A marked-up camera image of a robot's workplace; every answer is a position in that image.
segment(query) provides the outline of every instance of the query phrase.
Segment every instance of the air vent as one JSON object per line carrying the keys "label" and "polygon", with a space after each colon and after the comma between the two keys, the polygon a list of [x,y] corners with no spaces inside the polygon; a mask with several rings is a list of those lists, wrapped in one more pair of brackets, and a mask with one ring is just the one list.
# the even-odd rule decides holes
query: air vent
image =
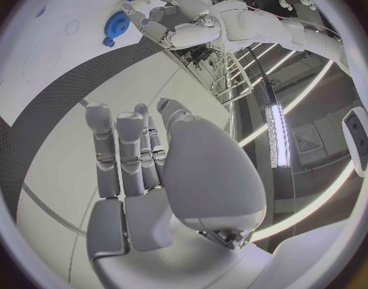
{"label": "air vent", "polygon": [[319,133],[314,125],[295,129],[294,137],[300,154],[323,147]]}

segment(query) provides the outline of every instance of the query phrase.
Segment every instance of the perforated panel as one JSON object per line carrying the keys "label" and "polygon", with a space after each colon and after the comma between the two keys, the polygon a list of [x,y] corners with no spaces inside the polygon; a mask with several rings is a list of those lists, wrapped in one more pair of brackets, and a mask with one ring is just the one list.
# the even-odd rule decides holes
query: perforated panel
{"label": "perforated panel", "polygon": [[[188,20],[179,13],[162,21],[169,28],[183,22]],[[28,168],[55,125],[103,82],[161,50],[143,37],[138,44],[93,58],[55,80],[25,108],[12,127],[0,117],[0,186],[14,219]]]}

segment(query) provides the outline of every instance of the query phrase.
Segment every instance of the robotic hand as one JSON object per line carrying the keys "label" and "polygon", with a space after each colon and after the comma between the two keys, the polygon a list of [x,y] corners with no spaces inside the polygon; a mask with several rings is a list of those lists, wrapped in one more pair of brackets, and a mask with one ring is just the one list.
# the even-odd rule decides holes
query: robotic hand
{"label": "robotic hand", "polygon": [[117,199],[110,110],[99,103],[86,108],[94,134],[98,189],[105,198],[95,204],[87,230],[92,261],[126,254],[129,238],[138,251],[170,246],[172,213],[185,226],[230,249],[248,243],[264,219],[262,181],[237,142],[175,100],[161,99],[157,109],[168,132],[168,156],[146,105],[117,117],[124,204]]}
{"label": "robotic hand", "polygon": [[147,19],[129,3],[123,4],[122,9],[142,34],[164,48],[176,50],[207,43],[215,50],[234,52],[255,42],[278,43],[286,49],[308,50],[333,60],[350,75],[342,42],[309,30],[300,22],[280,20],[261,10],[250,11],[245,3],[236,0],[217,4],[211,0],[161,1],[179,8],[191,23],[179,24],[170,31],[153,14]]}

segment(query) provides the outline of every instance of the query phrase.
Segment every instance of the circular mark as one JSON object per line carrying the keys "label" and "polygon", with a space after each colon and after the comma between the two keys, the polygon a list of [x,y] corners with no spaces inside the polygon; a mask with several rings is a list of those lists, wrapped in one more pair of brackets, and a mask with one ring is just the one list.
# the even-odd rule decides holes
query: circular mark
{"label": "circular mark", "polygon": [[72,35],[76,33],[78,29],[79,29],[79,21],[72,21],[67,24],[65,32],[67,35]]}
{"label": "circular mark", "polygon": [[24,61],[23,75],[27,82],[40,82],[54,69],[59,59],[56,44],[40,43],[27,55]]}
{"label": "circular mark", "polygon": [[41,8],[40,9],[40,11],[36,14],[36,16],[35,17],[39,17],[39,16],[41,16],[43,13],[44,13],[44,11],[46,11],[46,7],[44,6],[43,8]]}

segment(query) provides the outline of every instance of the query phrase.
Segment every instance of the dark gray panel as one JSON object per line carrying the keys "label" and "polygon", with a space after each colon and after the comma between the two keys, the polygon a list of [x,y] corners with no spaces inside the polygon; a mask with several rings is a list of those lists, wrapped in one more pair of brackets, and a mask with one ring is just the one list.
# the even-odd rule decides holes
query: dark gray panel
{"label": "dark gray panel", "polygon": [[[162,23],[171,28],[187,21],[176,13],[166,17]],[[62,75],[25,108],[13,127],[0,117],[0,185],[14,219],[30,164],[55,125],[103,82],[161,50],[157,44],[143,37],[138,44],[100,55]]]}

